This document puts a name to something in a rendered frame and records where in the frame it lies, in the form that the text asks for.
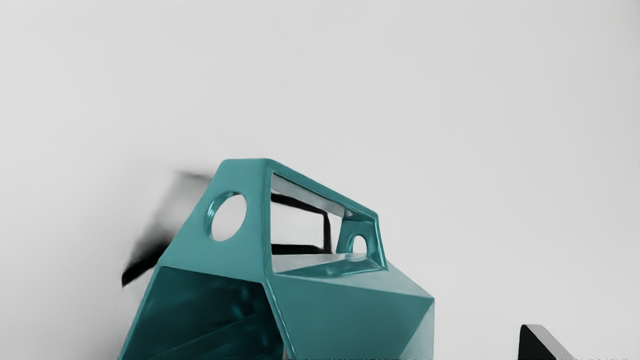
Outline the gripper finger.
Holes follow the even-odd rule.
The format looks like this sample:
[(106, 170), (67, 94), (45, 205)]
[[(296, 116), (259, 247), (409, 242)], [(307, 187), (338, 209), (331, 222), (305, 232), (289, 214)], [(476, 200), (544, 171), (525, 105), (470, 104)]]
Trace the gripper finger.
[(518, 360), (576, 360), (544, 326), (525, 324), (519, 329)]

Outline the teal faceted mug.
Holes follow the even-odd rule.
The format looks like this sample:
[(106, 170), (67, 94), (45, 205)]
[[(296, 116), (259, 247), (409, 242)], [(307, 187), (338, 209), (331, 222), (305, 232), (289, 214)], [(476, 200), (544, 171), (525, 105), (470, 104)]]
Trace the teal faceted mug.
[(153, 268), (118, 360), (433, 360), (435, 299), (378, 215), (268, 158), (181, 173), (122, 275)]

